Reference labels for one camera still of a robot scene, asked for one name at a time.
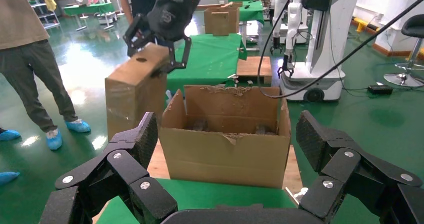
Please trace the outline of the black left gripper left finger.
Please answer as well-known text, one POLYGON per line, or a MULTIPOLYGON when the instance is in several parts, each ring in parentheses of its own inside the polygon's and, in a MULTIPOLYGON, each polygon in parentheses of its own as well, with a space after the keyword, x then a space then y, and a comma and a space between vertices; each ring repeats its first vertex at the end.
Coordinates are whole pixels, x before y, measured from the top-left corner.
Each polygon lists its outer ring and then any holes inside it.
POLYGON ((157 141, 156 115, 146 112, 137 127, 115 134, 101 154, 56 180, 40 223, 90 224, 115 197, 140 224, 162 223, 178 204, 148 172, 157 141))

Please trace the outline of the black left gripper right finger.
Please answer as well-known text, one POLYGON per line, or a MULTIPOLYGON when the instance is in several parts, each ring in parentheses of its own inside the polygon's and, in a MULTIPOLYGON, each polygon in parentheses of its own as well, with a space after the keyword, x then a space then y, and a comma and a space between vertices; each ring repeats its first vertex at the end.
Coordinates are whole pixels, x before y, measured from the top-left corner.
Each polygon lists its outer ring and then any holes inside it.
POLYGON ((424 221, 423 182, 415 174, 363 150, 346 132, 321 125, 308 111, 296 124, 296 141, 318 177, 298 207, 329 224, 347 195, 382 224, 424 221))

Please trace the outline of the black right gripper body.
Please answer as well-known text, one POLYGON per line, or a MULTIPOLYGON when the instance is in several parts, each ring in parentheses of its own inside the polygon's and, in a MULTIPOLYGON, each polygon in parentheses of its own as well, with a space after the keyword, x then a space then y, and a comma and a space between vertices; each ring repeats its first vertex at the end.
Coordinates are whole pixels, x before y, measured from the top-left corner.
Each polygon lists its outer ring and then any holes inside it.
POLYGON ((185 36, 200 0, 156 0, 147 14, 150 30, 167 41, 178 41, 185 36))

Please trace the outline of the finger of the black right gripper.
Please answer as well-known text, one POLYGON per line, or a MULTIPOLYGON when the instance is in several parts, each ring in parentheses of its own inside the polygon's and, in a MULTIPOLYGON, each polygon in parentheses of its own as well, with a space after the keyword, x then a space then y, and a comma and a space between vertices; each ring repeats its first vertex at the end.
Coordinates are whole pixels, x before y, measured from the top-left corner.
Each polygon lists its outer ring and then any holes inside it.
POLYGON ((188 36, 184 36, 183 40, 184 49, 182 58, 181 61, 176 61, 174 41, 164 41, 160 39, 160 44, 165 44, 165 46, 168 47, 169 61, 164 64, 160 64, 159 67, 153 71, 152 75, 169 74, 175 69, 185 69, 187 67, 192 39, 188 36))
POLYGON ((155 43, 155 34, 150 30, 146 15, 139 13, 133 18, 133 22, 126 30, 123 40, 128 47, 128 57, 132 57, 148 43, 155 43))

